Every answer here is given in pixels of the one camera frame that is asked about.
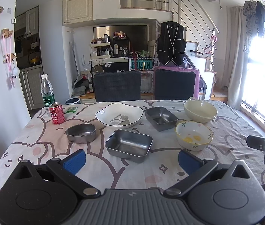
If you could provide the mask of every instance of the white bowl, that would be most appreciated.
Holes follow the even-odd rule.
[[[218,111],[210,103],[190,97],[183,104],[186,115],[195,122],[207,123],[215,118]]]
[[[175,128],[178,143],[191,151],[201,151],[213,140],[213,132],[203,124],[186,121]]]
[[[138,106],[112,103],[96,113],[96,118],[106,127],[117,130],[135,125],[143,116],[144,110]]]

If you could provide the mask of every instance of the green bottle label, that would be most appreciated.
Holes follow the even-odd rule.
[[[52,103],[55,102],[54,95],[43,97],[45,107],[49,107]]]

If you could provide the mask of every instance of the window sill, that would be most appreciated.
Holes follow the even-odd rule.
[[[264,120],[256,113],[253,113],[250,108],[248,108],[245,104],[241,104],[241,111],[250,117],[253,121],[256,122],[262,129],[265,131],[265,123]]]

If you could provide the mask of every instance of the table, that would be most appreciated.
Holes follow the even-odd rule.
[[[216,119],[206,124],[214,132],[214,139],[204,150],[192,153],[200,159],[213,158],[222,164],[231,164],[234,159],[244,159],[258,181],[265,183],[264,155],[246,145],[248,135],[260,134],[226,104],[220,101],[209,102],[218,110]],[[124,103],[140,106],[144,110],[166,107],[179,119],[190,120],[184,112],[184,101],[139,100]],[[106,188],[159,188],[163,191],[188,176],[178,164],[181,146],[176,140],[174,129],[156,131],[145,118],[145,114],[137,125],[127,129],[153,137],[153,144],[145,161],[138,164],[111,156],[104,143],[113,130],[95,118],[95,113],[109,104],[79,104],[77,112],[66,114],[66,122],[61,125],[53,125],[45,110],[40,110],[1,157],[0,189],[20,160],[29,159],[34,164],[44,164],[51,158],[63,159],[78,149],[85,151],[86,163],[76,175],[101,192]],[[69,142],[65,130],[87,122],[96,126],[97,138],[87,145]]]

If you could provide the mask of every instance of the license plate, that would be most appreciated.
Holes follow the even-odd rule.
[[[153,60],[137,59],[137,69],[143,69],[144,64],[145,64],[144,69],[152,69],[154,62],[153,62]],[[134,69],[134,60],[131,60],[130,66],[131,66],[131,68]]]

